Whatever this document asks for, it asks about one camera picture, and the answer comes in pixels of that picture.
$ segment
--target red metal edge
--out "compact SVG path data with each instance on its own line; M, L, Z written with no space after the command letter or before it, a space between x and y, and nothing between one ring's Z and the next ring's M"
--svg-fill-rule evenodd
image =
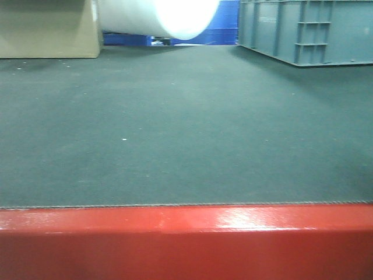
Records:
M373 204L0 210L0 235L231 230L373 230Z
M373 205L0 211L1 280L372 280Z

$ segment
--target beige box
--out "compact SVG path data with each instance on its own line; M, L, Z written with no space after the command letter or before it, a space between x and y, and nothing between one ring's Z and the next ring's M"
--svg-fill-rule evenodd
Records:
M94 58L102 32L94 0L0 0L0 58Z

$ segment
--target floor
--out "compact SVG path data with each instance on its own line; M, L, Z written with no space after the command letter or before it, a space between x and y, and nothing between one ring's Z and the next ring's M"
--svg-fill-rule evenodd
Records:
M0 60L0 208L373 202L372 77L239 46Z

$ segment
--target white roll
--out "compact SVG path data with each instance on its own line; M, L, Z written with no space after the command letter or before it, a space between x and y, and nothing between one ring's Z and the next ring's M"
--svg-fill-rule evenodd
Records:
M98 0L103 30L189 40L211 22L219 0Z

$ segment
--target gray plastic crate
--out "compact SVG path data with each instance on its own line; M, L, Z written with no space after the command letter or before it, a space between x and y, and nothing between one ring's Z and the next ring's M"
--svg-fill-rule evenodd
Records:
M241 0L238 43L297 66L372 64L373 1Z

